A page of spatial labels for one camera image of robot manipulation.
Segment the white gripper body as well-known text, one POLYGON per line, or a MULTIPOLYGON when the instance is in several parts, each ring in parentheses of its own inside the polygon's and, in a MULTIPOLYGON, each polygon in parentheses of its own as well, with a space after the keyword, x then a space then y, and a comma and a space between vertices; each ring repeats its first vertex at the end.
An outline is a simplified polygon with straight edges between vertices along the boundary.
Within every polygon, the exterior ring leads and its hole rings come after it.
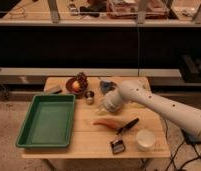
POLYGON ((123 99, 117 90, 109 91, 100 102, 99 108, 110 113, 117 112, 123 106, 123 99))

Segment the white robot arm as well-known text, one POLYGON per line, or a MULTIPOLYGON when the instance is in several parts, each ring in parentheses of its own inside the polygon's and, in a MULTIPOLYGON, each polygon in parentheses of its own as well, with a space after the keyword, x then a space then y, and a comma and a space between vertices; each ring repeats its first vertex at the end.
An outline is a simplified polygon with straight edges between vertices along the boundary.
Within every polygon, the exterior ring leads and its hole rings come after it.
POLYGON ((146 90, 139 80, 119 83, 104 96, 102 106, 114 113, 129 101, 146 106, 201 141, 201 109, 156 95, 146 90))

